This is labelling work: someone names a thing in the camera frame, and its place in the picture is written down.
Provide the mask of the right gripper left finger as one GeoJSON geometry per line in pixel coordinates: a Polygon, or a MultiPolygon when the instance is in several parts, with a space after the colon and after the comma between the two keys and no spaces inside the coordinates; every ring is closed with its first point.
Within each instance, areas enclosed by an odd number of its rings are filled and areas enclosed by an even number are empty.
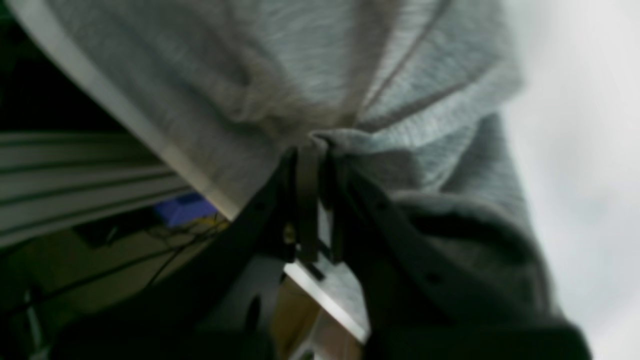
{"type": "Polygon", "coordinates": [[[308,260],[291,148],[229,227],[177,271],[67,326],[52,360],[276,360],[270,335],[285,266],[308,260]]]}

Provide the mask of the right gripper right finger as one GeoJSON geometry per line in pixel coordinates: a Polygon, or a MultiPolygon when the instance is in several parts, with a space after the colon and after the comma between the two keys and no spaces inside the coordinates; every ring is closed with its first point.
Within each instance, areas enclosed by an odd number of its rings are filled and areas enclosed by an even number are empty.
{"type": "Polygon", "coordinates": [[[551,305],[530,237],[449,195],[393,200],[343,156],[325,162],[332,249],[361,285],[366,360],[590,360],[551,305]]]}

